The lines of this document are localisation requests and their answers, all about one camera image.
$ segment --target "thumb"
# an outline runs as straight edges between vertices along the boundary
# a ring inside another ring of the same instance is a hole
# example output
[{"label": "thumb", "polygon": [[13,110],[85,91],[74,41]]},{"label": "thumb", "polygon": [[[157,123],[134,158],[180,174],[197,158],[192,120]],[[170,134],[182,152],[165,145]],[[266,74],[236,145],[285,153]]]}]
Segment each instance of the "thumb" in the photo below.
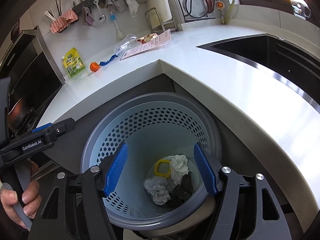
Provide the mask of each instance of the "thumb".
[{"label": "thumb", "polygon": [[26,228],[25,224],[21,221],[20,217],[13,208],[13,205],[18,203],[17,193],[13,190],[4,189],[1,192],[0,199],[4,211],[7,213],[8,217],[16,224],[22,226],[23,228]]}]

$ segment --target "human hand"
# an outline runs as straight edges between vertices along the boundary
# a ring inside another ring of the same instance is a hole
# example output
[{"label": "human hand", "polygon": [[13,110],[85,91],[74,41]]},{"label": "human hand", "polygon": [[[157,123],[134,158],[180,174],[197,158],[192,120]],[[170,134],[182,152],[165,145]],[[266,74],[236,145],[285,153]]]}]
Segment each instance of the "human hand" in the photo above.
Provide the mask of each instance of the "human hand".
[{"label": "human hand", "polygon": [[[31,176],[38,171],[38,165],[31,162]],[[8,217],[16,224],[26,228],[20,217],[15,212],[12,205],[18,203],[17,193],[13,190],[4,189],[1,193],[1,203]],[[39,195],[39,183],[33,179],[26,191],[22,194],[22,201],[26,204],[23,208],[25,214],[30,218],[35,218],[42,198]]]}]

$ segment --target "black sink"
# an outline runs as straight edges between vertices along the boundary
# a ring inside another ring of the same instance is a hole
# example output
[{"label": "black sink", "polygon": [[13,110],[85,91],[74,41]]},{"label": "black sink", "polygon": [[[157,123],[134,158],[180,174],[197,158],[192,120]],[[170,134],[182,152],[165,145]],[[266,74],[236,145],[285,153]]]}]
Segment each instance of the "black sink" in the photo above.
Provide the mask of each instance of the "black sink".
[{"label": "black sink", "polygon": [[271,73],[320,113],[320,62],[297,46],[262,34],[217,41],[199,48],[224,54]]}]

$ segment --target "yellow plastic ring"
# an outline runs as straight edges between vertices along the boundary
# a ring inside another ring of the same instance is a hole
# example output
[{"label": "yellow plastic ring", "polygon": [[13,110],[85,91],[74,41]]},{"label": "yellow plastic ring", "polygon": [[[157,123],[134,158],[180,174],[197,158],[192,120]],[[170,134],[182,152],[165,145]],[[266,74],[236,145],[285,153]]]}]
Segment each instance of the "yellow plastic ring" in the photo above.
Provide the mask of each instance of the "yellow plastic ring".
[{"label": "yellow plastic ring", "polygon": [[160,163],[170,163],[170,162],[171,162],[171,161],[169,161],[169,160],[159,160],[159,161],[157,161],[157,162],[156,162],[155,169],[154,169],[155,175],[156,175],[156,176],[165,177],[166,179],[170,178],[170,177],[171,177],[171,169],[170,169],[170,167],[169,167],[169,170],[168,170],[167,173],[164,173],[164,174],[163,174],[163,173],[159,173],[159,172],[158,172],[158,166],[159,166]]}]

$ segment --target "mug handle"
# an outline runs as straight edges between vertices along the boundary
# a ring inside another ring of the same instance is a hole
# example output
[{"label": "mug handle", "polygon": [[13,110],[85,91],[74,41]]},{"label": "mug handle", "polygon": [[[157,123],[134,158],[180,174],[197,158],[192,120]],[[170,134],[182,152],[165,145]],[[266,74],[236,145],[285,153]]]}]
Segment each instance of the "mug handle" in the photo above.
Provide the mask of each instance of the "mug handle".
[{"label": "mug handle", "polygon": [[[309,10],[309,16],[306,15],[306,8]],[[305,6],[304,6],[304,9],[305,9],[304,11],[305,11],[305,16],[306,16],[306,18],[310,18],[310,17],[311,17],[311,10],[310,10],[310,8],[305,5]]]}]

